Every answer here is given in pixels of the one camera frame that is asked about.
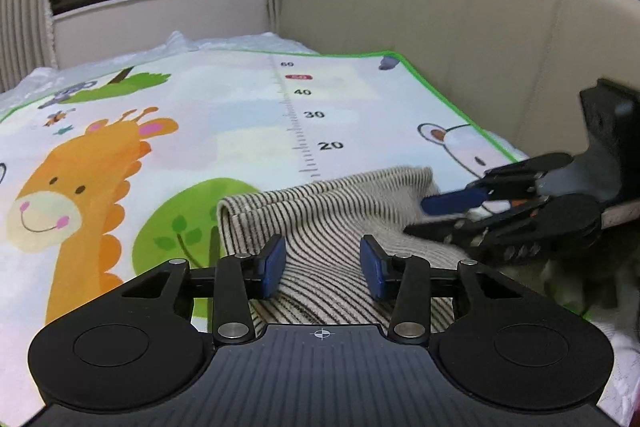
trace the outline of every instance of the blue gripper pad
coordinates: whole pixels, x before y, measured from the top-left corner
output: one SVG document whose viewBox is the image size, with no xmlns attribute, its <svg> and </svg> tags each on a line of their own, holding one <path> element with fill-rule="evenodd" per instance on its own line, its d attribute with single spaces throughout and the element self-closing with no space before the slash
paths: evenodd
<svg viewBox="0 0 640 427">
<path fill-rule="evenodd" d="M 371 296 L 376 300 L 384 299 L 385 278 L 382 261 L 364 239 L 360 240 L 360 268 Z"/>
<path fill-rule="evenodd" d="M 264 262 L 264 278 L 262 279 L 262 294 L 265 299 L 273 296 L 280 284 L 280 278 L 284 272 L 287 261 L 287 244 L 281 238 L 271 250 Z"/>
<path fill-rule="evenodd" d="M 445 216 L 447 214 L 461 214 L 470 208 L 480 206 L 486 200 L 487 192 L 484 188 L 466 188 L 424 198 L 420 207 L 429 216 Z"/>
</svg>

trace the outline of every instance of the cartoon tree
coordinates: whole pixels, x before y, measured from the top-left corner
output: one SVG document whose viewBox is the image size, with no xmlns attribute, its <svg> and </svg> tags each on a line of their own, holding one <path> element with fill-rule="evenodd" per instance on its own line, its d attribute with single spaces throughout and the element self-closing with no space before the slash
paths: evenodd
<svg viewBox="0 0 640 427">
<path fill-rule="evenodd" d="M 216 207 L 227 196 L 258 190 L 232 178 L 200 182 L 165 201 L 140 229 L 133 245 L 136 275 L 174 257 L 191 268 L 215 266 L 225 254 L 218 231 Z M 210 317 L 210 300 L 196 299 L 195 317 Z"/>
</svg>

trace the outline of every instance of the striped cloth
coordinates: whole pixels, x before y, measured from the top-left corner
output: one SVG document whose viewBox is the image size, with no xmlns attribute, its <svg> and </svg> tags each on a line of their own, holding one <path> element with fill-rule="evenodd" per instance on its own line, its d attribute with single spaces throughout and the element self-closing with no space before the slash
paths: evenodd
<svg viewBox="0 0 640 427">
<path fill-rule="evenodd" d="M 242 194 L 218 204 L 226 252 L 258 253 L 274 233 L 287 241 L 277 295 L 254 302 L 265 323 L 367 324 L 388 327 L 392 308 L 369 295 L 360 270 L 360 238 L 372 234 L 390 255 L 411 253 L 438 268 L 456 267 L 462 251 L 402 234 L 424 221 L 420 200 L 436 193 L 431 169 L 397 167 L 272 192 Z M 453 321 L 450 299 L 431 299 L 431 328 Z"/>
</svg>

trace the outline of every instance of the cartoon giraffe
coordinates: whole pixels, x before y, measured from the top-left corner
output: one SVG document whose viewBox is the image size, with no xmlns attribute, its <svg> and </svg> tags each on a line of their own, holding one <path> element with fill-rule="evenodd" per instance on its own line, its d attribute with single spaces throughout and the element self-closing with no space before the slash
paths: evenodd
<svg viewBox="0 0 640 427">
<path fill-rule="evenodd" d="M 108 270 L 120 259 L 120 242 L 108 232 L 124 219 L 117 201 L 129 192 L 126 178 L 151 152 L 146 138 L 170 134 L 170 118 L 140 120 L 157 107 L 125 112 L 111 124 L 98 120 L 82 136 L 53 149 L 18 194 L 7 215 L 7 237 L 24 252 L 60 246 L 46 323 L 115 288 Z"/>
</svg>

